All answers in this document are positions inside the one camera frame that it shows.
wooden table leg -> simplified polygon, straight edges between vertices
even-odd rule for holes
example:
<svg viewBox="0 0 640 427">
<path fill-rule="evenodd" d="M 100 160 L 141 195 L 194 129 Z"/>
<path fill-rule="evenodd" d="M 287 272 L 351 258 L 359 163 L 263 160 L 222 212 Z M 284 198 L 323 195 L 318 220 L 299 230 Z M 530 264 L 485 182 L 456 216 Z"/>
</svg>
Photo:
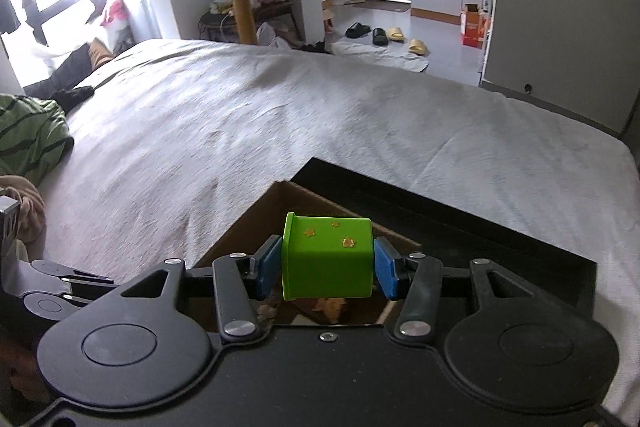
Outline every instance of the wooden table leg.
<svg viewBox="0 0 640 427">
<path fill-rule="evenodd" d="M 233 0 L 234 17 L 238 27 L 238 35 L 241 44 L 257 44 L 258 38 L 255 36 L 254 12 L 251 10 L 249 0 Z"/>
</svg>

green toy block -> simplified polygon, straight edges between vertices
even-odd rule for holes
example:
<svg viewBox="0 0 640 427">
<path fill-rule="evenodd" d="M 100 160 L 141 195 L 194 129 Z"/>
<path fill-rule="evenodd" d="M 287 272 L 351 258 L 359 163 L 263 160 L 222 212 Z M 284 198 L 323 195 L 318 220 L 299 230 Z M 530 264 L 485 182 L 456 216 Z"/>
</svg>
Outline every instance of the green toy block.
<svg viewBox="0 0 640 427">
<path fill-rule="evenodd" d="M 282 292 L 302 298 L 370 297 L 371 220 L 287 214 L 282 238 Z"/>
</svg>

mattress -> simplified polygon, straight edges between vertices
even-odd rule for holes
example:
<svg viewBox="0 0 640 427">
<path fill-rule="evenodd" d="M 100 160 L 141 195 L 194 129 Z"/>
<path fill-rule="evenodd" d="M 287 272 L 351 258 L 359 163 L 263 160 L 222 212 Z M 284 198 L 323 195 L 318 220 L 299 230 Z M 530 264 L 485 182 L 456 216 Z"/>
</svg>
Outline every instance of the mattress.
<svg viewBox="0 0 640 427">
<path fill-rule="evenodd" d="M 47 259 L 122 282 L 188 266 L 313 156 L 598 263 L 621 349 L 605 406 L 640 415 L 640 182 L 624 144 L 472 86 L 329 55 L 147 41 L 86 81 L 44 180 Z"/>
</svg>

floor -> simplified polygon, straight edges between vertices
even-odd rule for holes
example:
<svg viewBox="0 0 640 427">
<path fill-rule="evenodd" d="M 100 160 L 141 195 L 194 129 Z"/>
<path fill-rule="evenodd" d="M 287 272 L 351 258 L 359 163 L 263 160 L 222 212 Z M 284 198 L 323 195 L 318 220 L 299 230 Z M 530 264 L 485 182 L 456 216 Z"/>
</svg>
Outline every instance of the floor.
<svg viewBox="0 0 640 427">
<path fill-rule="evenodd" d="M 460 42 L 460 27 L 444 22 L 411 17 L 404 13 L 386 10 L 372 10 L 354 6 L 333 6 L 335 36 L 329 41 L 345 38 L 344 32 L 354 22 L 360 22 L 371 28 L 391 28 L 400 26 L 407 39 L 423 41 L 429 55 L 427 73 L 462 84 L 477 86 L 480 82 L 478 68 L 482 60 L 482 50 L 463 46 Z M 353 42 L 370 44 L 371 34 Z"/>
</svg>

green striped blanket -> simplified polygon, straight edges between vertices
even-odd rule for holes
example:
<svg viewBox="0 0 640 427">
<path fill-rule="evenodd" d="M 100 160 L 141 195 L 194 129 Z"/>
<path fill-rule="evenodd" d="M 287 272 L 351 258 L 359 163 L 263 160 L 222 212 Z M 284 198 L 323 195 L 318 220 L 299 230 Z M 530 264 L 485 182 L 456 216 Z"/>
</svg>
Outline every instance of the green striped blanket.
<svg viewBox="0 0 640 427">
<path fill-rule="evenodd" d="M 38 185 L 73 145 L 56 102 L 0 94 L 0 174 L 23 176 Z"/>
</svg>

